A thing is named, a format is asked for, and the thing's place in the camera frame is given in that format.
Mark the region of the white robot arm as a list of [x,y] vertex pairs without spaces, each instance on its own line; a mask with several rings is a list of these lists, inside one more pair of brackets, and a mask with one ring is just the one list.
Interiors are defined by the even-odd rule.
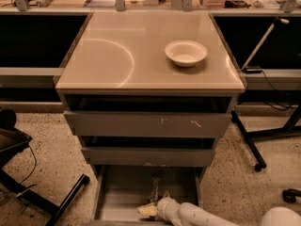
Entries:
[[[173,226],[239,226],[190,203],[178,203],[167,192],[158,202],[139,206],[140,215],[159,217]],[[286,207],[274,207],[262,217],[259,226],[301,226],[301,216]]]

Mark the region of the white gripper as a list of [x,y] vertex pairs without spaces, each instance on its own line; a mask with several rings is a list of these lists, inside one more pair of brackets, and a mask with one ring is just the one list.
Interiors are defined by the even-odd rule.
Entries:
[[179,209],[180,204],[170,198],[170,193],[166,190],[163,194],[163,199],[157,203],[157,207],[153,203],[149,203],[139,206],[137,212],[140,215],[148,216],[150,218],[158,215],[160,218],[169,221],[172,224],[180,224]]

